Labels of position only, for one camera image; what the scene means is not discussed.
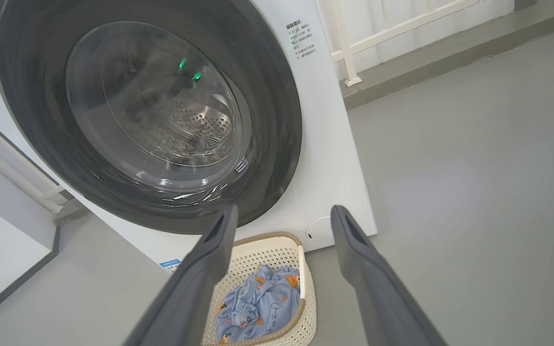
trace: washing machine door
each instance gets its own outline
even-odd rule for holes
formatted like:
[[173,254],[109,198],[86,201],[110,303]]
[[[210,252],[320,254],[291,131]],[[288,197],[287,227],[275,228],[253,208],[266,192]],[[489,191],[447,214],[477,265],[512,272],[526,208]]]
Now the washing machine door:
[[0,87],[70,186],[167,232],[231,202],[253,221],[301,151],[294,78],[248,0],[2,1]]

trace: white frame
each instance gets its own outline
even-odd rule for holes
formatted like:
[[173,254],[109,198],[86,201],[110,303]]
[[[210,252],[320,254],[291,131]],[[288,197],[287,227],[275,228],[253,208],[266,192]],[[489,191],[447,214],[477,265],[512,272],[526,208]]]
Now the white frame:
[[21,153],[19,153],[16,148],[11,146],[2,136],[0,136],[0,144],[3,148],[9,151],[14,158],[18,159],[19,162],[24,164],[29,168],[31,173],[37,178],[42,180],[46,186],[49,187],[48,191],[41,191],[39,188],[35,187],[26,177],[18,173],[11,165],[9,165],[6,160],[3,160],[0,157],[0,173],[6,176],[12,183],[18,186],[26,194],[30,195],[37,202],[42,204],[45,208],[50,210],[53,214],[59,212],[62,206],[51,201],[51,198],[60,192],[64,191],[63,186],[54,183],[48,176],[46,176],[42,171],[40,171],[32,162],[27,160]]
[[[345,29],[345,21],[343,20],[343,15],[341,14],[341,6],[339,5],[339,0],[330,0],[330,11],[332,12],[332,17],[337,27],[337,38],[339,39],[339,45],[341,49],[332,52],[332,61],[344,61],[345,62],[345,71],[347,72],[347,79],[345,80],[345,85],[350,87],[356,85],[357,83],[362,82],[362,79],[356,74],[356,66],[354,66],[354,54],[362,52],[365,49],[376,46],[384,41],[387,41],[398,35],[407,33],[416,29],[424,24],[428,24],[440,18],[451,15],[462,9],[466,9],[470,6],[477,4],[479,0],[455,0],[450,4],[435,8],[434,0],[427,0],[427,13],[414,17],[410,20],[406,20],[400,24],[394,25],[371,35],[365,37],[358,42],[350,44],[347,31]],[[386,18],[386,11],[383,11],[384,22],[388,23]]]

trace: laundry basket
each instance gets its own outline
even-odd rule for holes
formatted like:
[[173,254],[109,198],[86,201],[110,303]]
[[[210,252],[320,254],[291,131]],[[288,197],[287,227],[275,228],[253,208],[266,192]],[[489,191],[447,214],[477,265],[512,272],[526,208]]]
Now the laundry basket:
[[242,342],[234,342],[230,346],[305,346],[314,338],[316,331],[316,300],[312,274],[305,262],[305,251],[301,241],[292,234],[276,232],[252,238],[242,239],[234,243],[230,266],[226,276],[215,285],[211,308],[207,317],[203,346],[217,345],[217,328],[215,316],[226,294],[242,284],[249,275],[254,274],[259,264],[270,265],[274,269],[288,266],[299,270],[301,280],[301,301],[288,324],[268,335]]

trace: white washing machine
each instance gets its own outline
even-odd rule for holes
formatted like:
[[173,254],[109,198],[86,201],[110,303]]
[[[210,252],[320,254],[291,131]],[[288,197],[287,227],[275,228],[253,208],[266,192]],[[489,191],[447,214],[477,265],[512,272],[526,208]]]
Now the white washing machine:
[[315,0],[1,0],[0,132],[157,263],[225,203],[237,239],[375,234]]

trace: blue sticker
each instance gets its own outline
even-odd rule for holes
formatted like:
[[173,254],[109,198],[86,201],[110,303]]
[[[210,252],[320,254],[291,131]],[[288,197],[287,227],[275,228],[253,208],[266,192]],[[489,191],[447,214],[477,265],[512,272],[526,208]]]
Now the blue sticker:
[[170,274],[172,274],[178,268],[178,266],[181,265],[181,261],[170,260],[165,261],[164,263],[160,263],[160,265],[163,267],[163,269],[166,269],[168,272],[170,272]]

